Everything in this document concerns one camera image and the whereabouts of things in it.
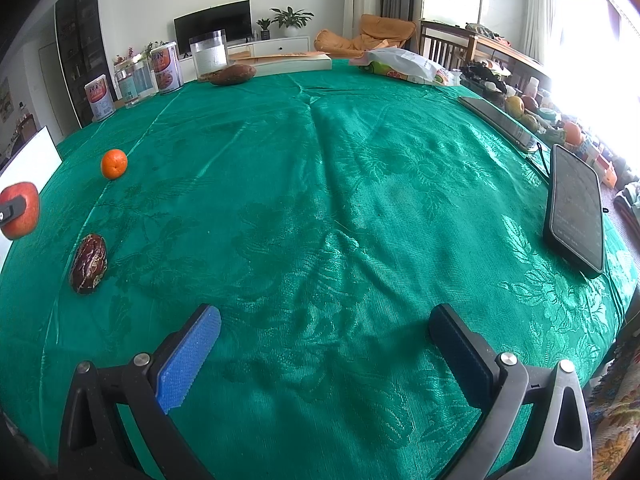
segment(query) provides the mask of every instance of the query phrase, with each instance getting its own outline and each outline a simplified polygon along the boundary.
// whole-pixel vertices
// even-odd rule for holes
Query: smartphone
[[[600,180],[559,144],[551,150],[551,183],[543,239],[587,278],[604,272]]]
[[[521,152],[533,153],[536,151],[535,137],[489,101],[475,97],[458,97],[458,101],[498,130]]]

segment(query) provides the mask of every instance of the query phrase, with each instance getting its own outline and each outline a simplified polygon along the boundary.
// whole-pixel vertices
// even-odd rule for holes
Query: plastic bag
[[[365,72],[386,75],[422,85],[458,86],[460,73],[446,70],[442,65],[402,48],[375,48],[363,56],[351,59],[350,65]]]

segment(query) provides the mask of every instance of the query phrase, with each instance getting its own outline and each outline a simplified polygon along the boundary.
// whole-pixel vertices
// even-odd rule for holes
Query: black bracket
[[[0,203],[0,227],[18,218],[25,209],[27,209],[27,202],[22,195]]]
[[[487,478],[520,407],[533,404],[513,459],[489,479],[591,480],[587,410],[571,361],[549,369],[524,365],[510,352],[497,355],[448,304],[431,312],[429,333],[466,401],[482,411],[439,479]]]
[[[77,367],[60,431],[58,476],[64,480],[149,480],[125,431],[118,404],[128,404],[140,433],[166,480],[214,480],[156,399],[158,374],[190,328],[209,307],[199,306],[187,323],[151,355],[127,365]]]

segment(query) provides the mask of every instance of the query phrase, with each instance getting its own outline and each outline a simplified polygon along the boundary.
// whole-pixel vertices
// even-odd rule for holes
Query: black tv screen
[[[225,30],[226,40],[244,40],[253,36],[249,0],[199,10],[174,19],[178,51],[191,51],[189,40],[215,30]]]

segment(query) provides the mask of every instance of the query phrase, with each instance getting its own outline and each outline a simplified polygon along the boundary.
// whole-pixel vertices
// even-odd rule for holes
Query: metal screw
[[[82,361],[77,367],[76,370],[78,370],[79,374],[85,374],[89,371],[89,368],[91,368],[91,363],[89,361]]]
[[[500,361],[502,361],[507,366],[513,366],[518,362],[518,358],[511,352],[504,352],[500,354]]]
[[[144,352],[142,354],[138,354],[133,358],[133,364],[135,364],[136,366],[146,366],[149,364],[149,361],[151,361],[151,356],[149,354],[145,354]]]
[[[575,365],[569,361],[569,359],[562,359],[562,361],[560,361],[560,368],[562,368],[562,371],[567,374],[575,372]]]

